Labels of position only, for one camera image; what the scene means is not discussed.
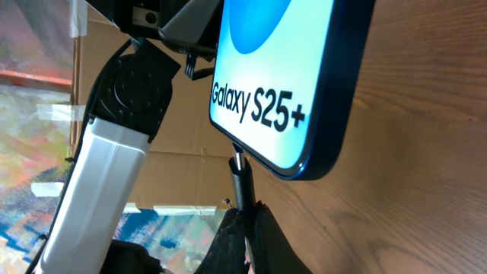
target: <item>blue graphic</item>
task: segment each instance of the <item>blue graphic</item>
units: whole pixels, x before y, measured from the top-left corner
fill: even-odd
[[[231,0],[230,35],[239,53],[253,53],[272,34],[291,0]]]

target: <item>wooden surface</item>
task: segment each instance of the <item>wooden surface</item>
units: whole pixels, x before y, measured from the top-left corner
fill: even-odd
[[[253,166],[315,273],[487,272],[487,1],[377,0],[336,166]]]

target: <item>phone frame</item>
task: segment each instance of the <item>phone frame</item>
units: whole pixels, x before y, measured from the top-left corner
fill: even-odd
[[[209,108],[210,123],[283,180],[315,180],[326,175],[342,147],[374,3],[375,0],[333,0],[306,141],[293,167],[283,169],[264,158],[215,123]]]

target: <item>smartphone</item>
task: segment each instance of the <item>smartphone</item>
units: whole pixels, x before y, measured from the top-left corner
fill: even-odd
[[[338,158],[374,0],[225,0],[209,117],[284,180]]]

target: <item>plus sign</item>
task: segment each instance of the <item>plus sign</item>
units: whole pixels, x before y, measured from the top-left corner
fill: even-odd
[[[293,111],[291,114],[291,118],[294,119],[294,127],[299,126],[299,121],[304,121],[304,114],[301,112],[302,106],[298,104],[298,108],[296,111]]]

